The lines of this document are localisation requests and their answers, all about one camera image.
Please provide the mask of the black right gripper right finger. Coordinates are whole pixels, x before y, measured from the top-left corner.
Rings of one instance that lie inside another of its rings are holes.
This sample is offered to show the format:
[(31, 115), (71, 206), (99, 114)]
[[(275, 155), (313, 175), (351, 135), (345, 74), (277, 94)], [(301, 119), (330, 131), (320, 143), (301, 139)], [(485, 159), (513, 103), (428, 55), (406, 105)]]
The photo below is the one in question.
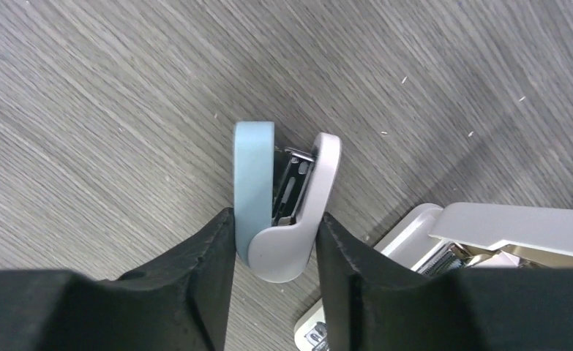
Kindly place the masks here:
[(331, 350), (573, 350), (573, 269), (460, 268), (430, 278), (331, 214), (316, 251)]

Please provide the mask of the white stapler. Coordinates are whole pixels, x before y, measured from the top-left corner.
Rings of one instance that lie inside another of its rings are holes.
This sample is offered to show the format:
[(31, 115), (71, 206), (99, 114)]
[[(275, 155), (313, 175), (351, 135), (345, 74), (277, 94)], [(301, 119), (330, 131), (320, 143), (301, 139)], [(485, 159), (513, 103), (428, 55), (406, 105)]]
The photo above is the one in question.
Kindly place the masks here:
[[(425, 203), (372, 248), (430, 278), (460, 268), (573, 269), (573, 209)], [(300, 350), (331, 350), (327, 336), (321, 299), (294, 340)]]

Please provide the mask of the small blue grey stapler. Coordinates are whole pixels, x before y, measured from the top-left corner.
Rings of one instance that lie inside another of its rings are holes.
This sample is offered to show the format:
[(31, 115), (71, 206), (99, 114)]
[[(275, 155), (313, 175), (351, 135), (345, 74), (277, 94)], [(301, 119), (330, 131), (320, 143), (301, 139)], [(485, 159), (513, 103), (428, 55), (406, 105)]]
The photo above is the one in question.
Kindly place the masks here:
[(320, 132), (309, 151), (278, 148), (274, 123), (233, 132), (236, 251), (258, 278), (294, 280), (306, 268), (340, 165), (342, 142)]

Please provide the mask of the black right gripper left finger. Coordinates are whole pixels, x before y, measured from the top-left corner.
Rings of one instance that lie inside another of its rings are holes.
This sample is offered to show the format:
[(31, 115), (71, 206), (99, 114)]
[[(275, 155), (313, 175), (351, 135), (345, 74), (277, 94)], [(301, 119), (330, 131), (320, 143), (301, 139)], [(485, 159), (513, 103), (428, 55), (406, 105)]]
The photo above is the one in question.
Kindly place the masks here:
[(0, 270), (0, 350), (223, 350), (234, 215), (115, 280)]

